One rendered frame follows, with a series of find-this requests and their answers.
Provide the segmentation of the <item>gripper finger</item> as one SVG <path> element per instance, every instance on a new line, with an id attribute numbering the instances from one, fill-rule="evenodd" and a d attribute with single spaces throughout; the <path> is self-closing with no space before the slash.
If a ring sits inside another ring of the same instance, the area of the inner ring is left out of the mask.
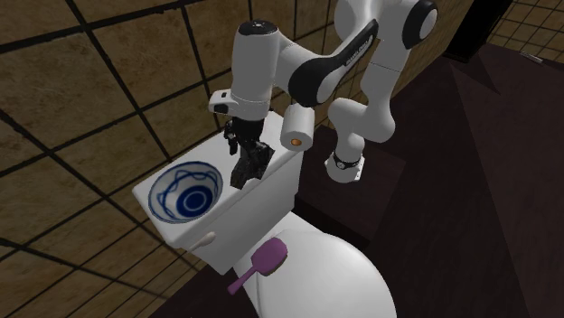
<path id="1" fill-rule="evenodd" d="M 261 180 L 275 150 L 260 141 L 240 143 L 240 159 L 230 176 L 230 185 L 241 190 L 250 179 Z"/>
<path id="2" fill-rule="evenodd" d="M 233 129 L 233 123 L 232 121 L 228 121 L 225 125 L 224 131 L 223 131 L 223 137 L 227 140 L 228 145 L 229 145 L 229 152 L 230 155 L 235 155 L 238 152 L 239 149 L 239 144 L 237 141 L 237 135 Z"/>

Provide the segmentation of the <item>blue and white patterned bowl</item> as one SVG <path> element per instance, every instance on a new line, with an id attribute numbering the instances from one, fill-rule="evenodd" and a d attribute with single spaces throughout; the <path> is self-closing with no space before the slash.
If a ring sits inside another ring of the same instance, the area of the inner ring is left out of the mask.
<path id="1" fill-rule="evenodd" d="M 147 195 L 151 214 L 166 223 L 187 223 L 206 214 L 221 197 L 223 179 L 211 164 L 191 161 L 161 173 Z"/>

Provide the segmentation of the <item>purple hairbrush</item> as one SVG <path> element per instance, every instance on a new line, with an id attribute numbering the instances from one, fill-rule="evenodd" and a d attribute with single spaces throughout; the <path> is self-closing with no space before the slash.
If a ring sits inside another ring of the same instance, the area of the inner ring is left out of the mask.
<path id="1" fill-rule="evenodd" d="M 251 267 L 227 288 L 234 295 L 254 274 L 269 276 L 275 272 L 287 258 L 287 245 L 280 238 L 270 238 L 253 253 Z"/>

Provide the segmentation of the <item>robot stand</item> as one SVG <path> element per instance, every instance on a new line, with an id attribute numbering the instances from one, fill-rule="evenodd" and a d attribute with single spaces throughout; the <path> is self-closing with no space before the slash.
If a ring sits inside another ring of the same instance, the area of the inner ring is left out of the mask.
<path id="1" fill-rule="evenodd" d="M 321 231 L 366 249 L 403 172 L 405 161 L 369 142 L 358 182 L 332 180 L 324 161 L 334 150 L 336 132 L 319 126 L 313 146 L 304 152 L 293 212 Z"/>

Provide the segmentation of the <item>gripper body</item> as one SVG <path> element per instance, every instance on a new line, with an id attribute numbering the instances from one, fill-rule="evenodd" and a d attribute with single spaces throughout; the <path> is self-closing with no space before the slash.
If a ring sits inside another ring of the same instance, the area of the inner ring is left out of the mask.
<path id="1" fill-rule="evenodd" d="M 248 146 L 251 142 L 258 141 L 263 132 L 264 122 L 265 119 L 244 120 L 239 117 L 233 117 L 232 130 L 237 142 L 241 146 Z"/>

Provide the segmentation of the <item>white toilet paper roll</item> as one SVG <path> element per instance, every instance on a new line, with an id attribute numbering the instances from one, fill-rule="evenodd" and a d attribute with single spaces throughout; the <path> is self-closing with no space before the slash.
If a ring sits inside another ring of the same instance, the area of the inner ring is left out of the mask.
<path id="1" fill-rule="evenodd" d="M 315 112 L 295 103 L 284 114 L 280 143 L 294 152 L 307 151 L 314 142 Z"/>

